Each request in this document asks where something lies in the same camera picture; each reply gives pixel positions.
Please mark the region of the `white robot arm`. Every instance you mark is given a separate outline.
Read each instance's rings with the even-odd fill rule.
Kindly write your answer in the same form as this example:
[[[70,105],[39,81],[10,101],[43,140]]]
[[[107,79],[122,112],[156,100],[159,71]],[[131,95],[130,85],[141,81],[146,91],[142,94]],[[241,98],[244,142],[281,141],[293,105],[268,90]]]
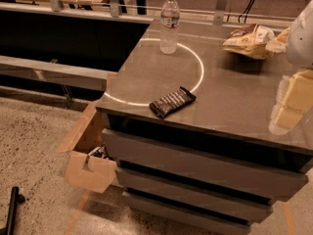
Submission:
[[[279,83],[269,130],[276,135],[291,131],[313,107],[313,1],[291,24],[287,37],[287,59],[303,68]]]

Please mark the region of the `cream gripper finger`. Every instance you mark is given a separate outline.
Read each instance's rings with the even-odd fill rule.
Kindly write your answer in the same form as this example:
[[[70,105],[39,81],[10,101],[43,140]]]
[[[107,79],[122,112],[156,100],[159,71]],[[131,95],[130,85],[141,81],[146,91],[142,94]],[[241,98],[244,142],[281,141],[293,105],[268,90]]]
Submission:
[[[269,131],[286,135],[313,107],[313,70],[284,75],[279,83],[276,104],[270,116]]]

